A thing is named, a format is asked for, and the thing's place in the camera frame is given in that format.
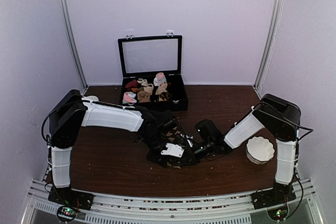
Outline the tan rolled sock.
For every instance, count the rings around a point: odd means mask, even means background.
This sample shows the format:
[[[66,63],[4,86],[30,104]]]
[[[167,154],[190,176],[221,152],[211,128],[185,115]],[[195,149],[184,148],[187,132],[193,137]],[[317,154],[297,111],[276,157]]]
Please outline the tan rolled sock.
[[[140,91],[137,93],[138,102],[151,102],[151,95],[146,91]]]

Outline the white scalloped bowl right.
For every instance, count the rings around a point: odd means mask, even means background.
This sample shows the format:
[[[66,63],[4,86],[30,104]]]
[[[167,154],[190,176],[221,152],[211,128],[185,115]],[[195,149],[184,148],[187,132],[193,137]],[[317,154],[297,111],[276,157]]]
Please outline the white scalloped bowl right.
[[[254,136],[246,144],[246,156],[256,165],[262,165],[273,159],[274,145],[269,139],[262,136]]]

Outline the white bowl left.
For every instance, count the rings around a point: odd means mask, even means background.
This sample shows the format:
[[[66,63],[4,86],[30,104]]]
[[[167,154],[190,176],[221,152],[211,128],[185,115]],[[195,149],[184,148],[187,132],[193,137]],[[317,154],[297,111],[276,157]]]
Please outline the white bowl left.
[[[82,97],[81,98],[83,101],[87,101],[87,102],[98,102],[99,101],[99,98],[95,95],[90,95],[90,96],[87,96],[87,97]]]

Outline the aluminium front rail frame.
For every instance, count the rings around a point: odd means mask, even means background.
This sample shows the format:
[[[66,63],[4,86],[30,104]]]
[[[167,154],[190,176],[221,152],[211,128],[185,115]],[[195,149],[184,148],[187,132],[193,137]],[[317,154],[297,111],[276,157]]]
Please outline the aluminium front rail frame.
[[[256,209],[252,192],[200,197],[132,197],[93,193],[91,208],[71,223],[275,223],[270,215],[289,208],[285,223],[324,223],[309,179],[293,184],[296,199]]]

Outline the aluminium corner post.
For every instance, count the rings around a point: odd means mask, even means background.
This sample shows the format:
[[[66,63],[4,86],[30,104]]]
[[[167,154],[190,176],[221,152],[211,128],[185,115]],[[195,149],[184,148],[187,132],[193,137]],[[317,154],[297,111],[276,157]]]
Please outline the aluminium corner post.
[[[284,0],[274,0],[268,34],[266,38],[266,43],[265,43],[264,50],[262,53],[262,58],[261,58],[261,62],[259,65],[258,72],[257,72],[256,80],[254,83],[254,89],[258,93],[261,93],[262,84],[265,81],[266,74],[267,74],[268,67],[269,67],[270,60],[271,60],[271,56],[272,56],[272,52],[274,50],[276,32],[280,24],[280,17],[282,13],[283,3],[284,3]]]
[[[69,13],[69,8],[68,8],[68,3],[67,0],[60,0],[60,4],[61,4],[61,9],[62,9],[62,16],[64,19],[64,23],[65,23],[65,29],[66,29],[66,34],[67,34],[67,39],[69,42],[69,46],[70,46],[70,51],[71,51],[71,55],[72,58],[74,60],[75,63],[75,69],[77,71],[77,74],[79,76],[82,88],[84,90],[87,90],[87,88],[89,87],[84,75],[84,71],[80,62],[80,58],[79,58],[79,54],[78,54],[78,49],[77,49],[77,45],[76,45],[76,41],[75,41],[75,37],[74,37],[74,31],[72,29],[72,24],[71,24],[71,19],[70,19],[70,13]]]

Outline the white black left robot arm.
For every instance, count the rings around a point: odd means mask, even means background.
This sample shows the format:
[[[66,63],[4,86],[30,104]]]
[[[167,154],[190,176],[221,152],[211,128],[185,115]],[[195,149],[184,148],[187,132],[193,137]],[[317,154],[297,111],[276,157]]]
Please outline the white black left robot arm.
[[[167,163],[171,157],[181,158],[184,148],[164,139],[174,126],[174,117],[138,105],[117,105],[101,102],[98,97],[84,97],[70,90],[49,112],[49,134],[43,135],[49,148],[53,175],[53,190],[64,205],[76,197],[70,185],[71,151],[82,127],[98,126],[137,132],[158,162]]]

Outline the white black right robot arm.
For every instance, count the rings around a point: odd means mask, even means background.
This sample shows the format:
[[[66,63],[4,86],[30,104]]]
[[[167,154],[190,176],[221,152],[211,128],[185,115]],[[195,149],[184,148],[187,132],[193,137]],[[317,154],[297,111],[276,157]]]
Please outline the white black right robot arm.
[[[313,129],[300,123],[300,108],[272,94],[265,94],[249,112],[222,134],[212,120],[199,121],[195,128],[202,142],[192,148],[196,159],[211,153],[227,155],[262,129],[267,130],[277,144],[277,170],[272,189],[257,191],[251,195],[255,208],[285,204],[296,198],[292,181],[299,159],[300,130],[307,134]]]

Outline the pink teal white rolled sock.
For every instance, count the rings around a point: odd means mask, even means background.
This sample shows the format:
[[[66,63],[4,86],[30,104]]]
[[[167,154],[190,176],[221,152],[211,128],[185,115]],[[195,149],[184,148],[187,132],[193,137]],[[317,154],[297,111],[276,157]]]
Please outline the pink teal white rolled sock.
[[[166,77],[165,74],[163,72],[159,72],[156,74],[154,80],[153,80],[153,84],[154,86],[159,86],[162,85],[163,83],[166,83]]]

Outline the black box with glass lid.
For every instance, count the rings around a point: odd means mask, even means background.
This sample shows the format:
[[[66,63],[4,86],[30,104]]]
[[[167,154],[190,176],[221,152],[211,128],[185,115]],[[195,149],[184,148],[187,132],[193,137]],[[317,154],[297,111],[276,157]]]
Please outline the black box with glass lid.
[[[158,87],[154,86],[151,94],[151,102],[137,102],[150,110],[186,111],[188,109],[188,97],[181,75],[182,69],[182,42],[181,35],[145,36],[118,39],[118,48],[122,70],[122,85],[120,91],[120,103],[125,92],[136,94],[139,88],[127,90],[124,86],[133,79],[147,79],[153,84],[157,73],[163,72],[168,83],[167,92],[172,94],[169,101],[159,101],[155,95]]]

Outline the dark red rolled sock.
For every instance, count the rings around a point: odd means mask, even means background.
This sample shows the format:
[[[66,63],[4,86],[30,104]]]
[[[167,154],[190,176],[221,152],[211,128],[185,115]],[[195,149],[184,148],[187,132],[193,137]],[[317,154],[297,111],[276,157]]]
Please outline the dark red rolled sock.
[[[137,80],[133,79],[132,81],[128,82],[125,86],[124,86],[125,89],[127,90],[131,90],[131,89],[134,89],[134,88],[138,88],[138,82]]]

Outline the brown tan argyle sock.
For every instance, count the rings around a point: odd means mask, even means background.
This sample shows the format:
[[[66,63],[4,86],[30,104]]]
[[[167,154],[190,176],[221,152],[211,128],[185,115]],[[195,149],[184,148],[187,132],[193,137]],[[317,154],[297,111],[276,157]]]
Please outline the brown tan argyle sock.
[[[172,94],[169,92],[162,92],[159,94],[159,101],[169,101],[172,99]]]
[[[167,158],[167,165],[181,168],[183,166],[194,166],[198,163],[192,147],[195,145],[193,136],[184,134],[177,126],[166,134],[164,149],[161,155]]]

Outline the cream rolled sock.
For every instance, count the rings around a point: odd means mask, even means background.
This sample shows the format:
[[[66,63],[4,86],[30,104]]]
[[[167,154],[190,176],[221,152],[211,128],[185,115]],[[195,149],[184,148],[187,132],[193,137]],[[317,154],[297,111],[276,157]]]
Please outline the cream rolled sock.
[[[137,92],[145,91],[150,95],[152,94],[154,85],[152,83],[148,83],[147,79],[140,78],[137,80],[137,83],[140,85]]]

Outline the aluminium left corner post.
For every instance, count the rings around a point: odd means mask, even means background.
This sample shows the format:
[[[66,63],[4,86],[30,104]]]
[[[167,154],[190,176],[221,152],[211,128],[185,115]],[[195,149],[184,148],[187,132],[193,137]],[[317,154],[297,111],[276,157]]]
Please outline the aluminium left corner post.
[[[76,45],[76,41],[75,41],[75,37],[74,37],[74,31],[72,29],[72,24],[71,24],[71,19],[70,19],[70,13],[69,13],[69,8],[68,8],[68,3],[67,0],[60,0],[60,4],[61,4],[61,9],[62,9],[62,16],[64,19],[64,23],[65,23],[65,29],[66,29],[66,34],[67,34],[67,39],[69,42],[69,46],[70,46],[70,51],[71,51],[71,55],[72,58],[74,60],[75,63],[75,69],[77,71],[77,74],[79,76],[82,88],[84,90],[87,90],[87,88],[89,87],[84,75],[84,71],[80,62],[80,58],[79,58],[79,54],[78,54],[78,49],[77,49],[77,45]]]

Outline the beige rolled sock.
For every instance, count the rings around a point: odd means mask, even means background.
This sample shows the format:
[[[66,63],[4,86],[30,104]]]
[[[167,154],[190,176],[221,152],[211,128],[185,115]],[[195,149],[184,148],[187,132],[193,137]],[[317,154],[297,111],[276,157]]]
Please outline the beige rolled sock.
[[[162,82],[161,84],[159,84],[155,92],[155,95],[160,95],[161,93],[167,93],[167,86],[168,86],[167,82]]]

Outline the aluminium right corner post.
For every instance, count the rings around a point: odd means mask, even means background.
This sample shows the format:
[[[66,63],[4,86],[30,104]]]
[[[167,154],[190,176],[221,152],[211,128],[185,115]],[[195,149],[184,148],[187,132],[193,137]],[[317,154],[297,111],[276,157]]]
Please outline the aluminium right corner post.
[[[264,50],[262,53],[262,58],[261,58],[261,62],[259,65],[258,72],[257,72],[256,80],[254,83],[254,89],[258,93],[261,93],[262,84],[265,81],[266,74],[267,74],[268,67],[269,67],[270,60],[271,60],[271,56],[272,56],[272,52],[274,50],[276,32],[280,24],[280,17],[282,13],[283,3],[284,3],[284,0],[274,0],[268,34],[266,38],[266,43],[265,43]]]

